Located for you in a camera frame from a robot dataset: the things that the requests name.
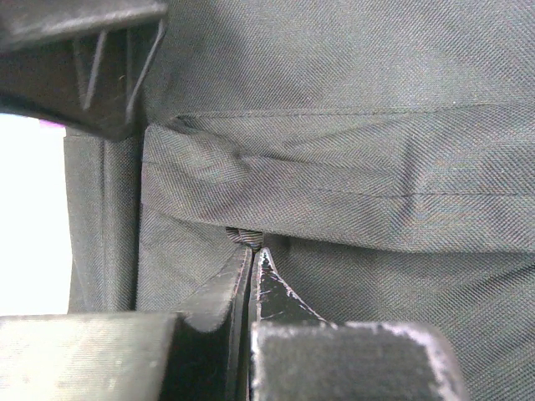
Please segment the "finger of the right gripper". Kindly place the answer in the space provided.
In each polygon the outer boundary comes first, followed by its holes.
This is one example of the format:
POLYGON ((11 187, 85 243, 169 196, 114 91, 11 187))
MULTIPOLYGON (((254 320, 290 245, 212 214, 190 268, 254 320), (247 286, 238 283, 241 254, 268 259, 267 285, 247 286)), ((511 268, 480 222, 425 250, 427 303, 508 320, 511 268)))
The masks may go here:
POLYGON ((165 1, 3 1, 1 111, 108 140, 134 135, 165 1))

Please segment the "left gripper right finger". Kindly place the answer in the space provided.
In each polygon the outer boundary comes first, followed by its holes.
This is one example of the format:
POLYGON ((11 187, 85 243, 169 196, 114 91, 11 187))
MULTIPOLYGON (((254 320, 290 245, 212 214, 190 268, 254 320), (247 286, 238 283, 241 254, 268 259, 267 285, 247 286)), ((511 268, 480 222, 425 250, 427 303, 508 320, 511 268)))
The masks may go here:
POLYGON ((252 400, 466 400, 450 343, 413 322, 325 320, 255 257, 249 301, 252 400))

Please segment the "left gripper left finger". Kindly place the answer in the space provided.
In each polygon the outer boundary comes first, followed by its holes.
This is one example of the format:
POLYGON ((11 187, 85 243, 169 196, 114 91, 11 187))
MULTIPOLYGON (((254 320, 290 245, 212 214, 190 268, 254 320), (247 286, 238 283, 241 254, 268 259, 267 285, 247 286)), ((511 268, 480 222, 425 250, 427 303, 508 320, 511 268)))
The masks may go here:
POLYGON ((4 400, 245 400, 252 250, 174 312, 3 317, 4 400))

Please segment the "black backpack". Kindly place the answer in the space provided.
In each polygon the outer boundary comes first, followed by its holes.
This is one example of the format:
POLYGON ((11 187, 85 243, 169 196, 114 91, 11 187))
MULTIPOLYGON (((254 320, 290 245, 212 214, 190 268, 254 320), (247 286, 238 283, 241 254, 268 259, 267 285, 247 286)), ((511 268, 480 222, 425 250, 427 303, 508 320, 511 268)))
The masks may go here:
POLYGON ((71 312, 173 310, 260 232, 334 321, 534 397, 534 4, 172 1, 148 127, 64 140, 71 312))

